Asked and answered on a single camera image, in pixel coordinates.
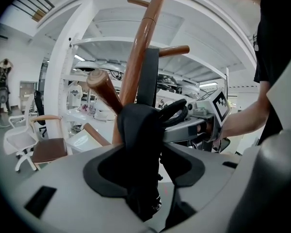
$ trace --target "railing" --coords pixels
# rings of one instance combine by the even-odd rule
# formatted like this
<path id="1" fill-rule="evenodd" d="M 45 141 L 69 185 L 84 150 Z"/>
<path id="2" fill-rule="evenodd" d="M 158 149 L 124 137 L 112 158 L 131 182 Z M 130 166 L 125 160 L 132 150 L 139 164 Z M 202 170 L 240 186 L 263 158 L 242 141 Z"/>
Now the railing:
<path id="1" fill-rule="evenodd" d="M 40 21 L 54 5 L 49 0 L 14 0 L 12 5 L 28 14 L 33 20 Z"/>

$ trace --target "wooden peg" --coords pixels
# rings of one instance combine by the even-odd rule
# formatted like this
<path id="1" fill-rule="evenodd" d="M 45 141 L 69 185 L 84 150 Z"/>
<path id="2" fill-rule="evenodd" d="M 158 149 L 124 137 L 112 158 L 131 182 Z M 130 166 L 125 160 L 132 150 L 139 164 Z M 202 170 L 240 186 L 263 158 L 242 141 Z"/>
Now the wooden peg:
<path id="1" fill-rule="evenodd" d="M 85 123 L 83 127 L 91 137 L 93 137 L 101 146 L 107 146 L 110 145 L 110 142 L 108 142 L 101 134 L 99 134 L 89 123 Z"/>
<path id="2" fill-rule="evenodd" d="M 143 6 L 143 7 L 148 7 L 149 6 L 149 2 L 147 1 L 143 1 L 143 0 L 127 0 L 127 2 L 129 3 L 133 3 L 133 4 L 137 4 L 137 5 L 140 5 L 140 6 Z"/>
<path id="3" fill-rule="evenodd" d="M 98 68 L 91 71 L 86 82 L 88 87 L 91 88 L 97 96 L 115 112 L 115 114 L 120 114 L 123 105 L 107 71 Z"/>
<path id="4" fill-rule="evenodd" d="M 179 55 L 179 54 L 186 54 L 190 52 L 189 46 L 176 46 L 176 47 L 169 47 L 160 50 L 159 57 L 167 57 L 172 55 Z"/>

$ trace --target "chair with wooden armrest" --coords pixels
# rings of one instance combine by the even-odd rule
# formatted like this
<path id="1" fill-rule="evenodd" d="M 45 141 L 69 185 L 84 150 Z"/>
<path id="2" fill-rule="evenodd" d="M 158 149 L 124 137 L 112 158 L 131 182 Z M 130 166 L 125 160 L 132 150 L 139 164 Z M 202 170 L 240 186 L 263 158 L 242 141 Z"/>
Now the chair with wooden armrest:
<path id="1" fill-rule="evenodd" d="M 58 120 L 61 133 L 63 136 L 63 129 L 61 125 L 62 119 L 60 117 L 53 116 L 53 115 L 38 116 L 38 117 L 33 118 L 31 120 L 31 123 L 33 124 L 34 122 L 41 121 L 41 120 Z M 71 152 L 67 151 L 65 140 L 62 137 L 62 138 L 48 139 L 45 141 L 39 141 L 34 146 L 33 155 L 31 159 L 32 159 L 32 162 L 37 166 L 37 168 L 40 169 L 39 164 L 49 163 L 56 159 L 59 159 L 71 154 L 72 154 Z"/>

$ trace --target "black t-shirt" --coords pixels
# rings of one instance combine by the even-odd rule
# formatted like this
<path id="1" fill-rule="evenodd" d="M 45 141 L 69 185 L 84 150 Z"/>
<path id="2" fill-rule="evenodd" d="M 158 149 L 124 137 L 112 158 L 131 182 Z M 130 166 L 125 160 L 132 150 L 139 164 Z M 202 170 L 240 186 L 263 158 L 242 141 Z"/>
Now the black t-shirt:
<path id="1" fill-rule="evenodd" d="M 273 86 L 291 59 L 291 0 L 261 0 L 257 45 L 254 81 L 268 81 Z M 281 130 L 279 118 L 271 106 L 259 144 Z"/>

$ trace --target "gray floor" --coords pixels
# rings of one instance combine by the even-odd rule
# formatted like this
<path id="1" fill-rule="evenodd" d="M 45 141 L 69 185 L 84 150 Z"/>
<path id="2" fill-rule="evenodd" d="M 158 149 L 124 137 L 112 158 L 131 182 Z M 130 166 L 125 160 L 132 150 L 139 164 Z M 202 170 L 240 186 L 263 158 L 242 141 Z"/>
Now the gray floor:
<path id="1" fill-rule="evenodd" d="M 13 116 L 20 115 L 19 110 L 13 111 Z M 2 113 L 1 125 L 8 125 L 8 115 Z M 0 186 L 3 192 L 11 193 L 25 179 L 34 174 L 28 162 L 23 162 L 20 173 L 15 172 L 18 161 L 15 154 L 6 155 L 3 150 L 3 136 L 12 127 L 0 128 Z"/>
<path id="2" fill-rule="evenodd" d="M 13 116 L 20 115 L 20 111 L 13 111 Z M 8 115 L 2 114 L 2 125 L 8 125 Z M 6 155 L 3 150 L 3 137 L 11 127 L 0 128 L 0 188 L 6 195 L 13 193 L 15 188 L 24 180 L 32 176 L 35 172 L 31 169 L 28 162 L 23 162 L 20 167 L 20 173 L 15 172 L 15 166 L 18 161 L 15 154 Z M 145 222 L 145 224 L 157 232 L 160 232 L 165 227 L 165 221 L 169 214 L 174 185 L 172 183 L 159 183 L 158 190 L 162 200 L 161 209 L 153 216 L 152 219 Z"/>

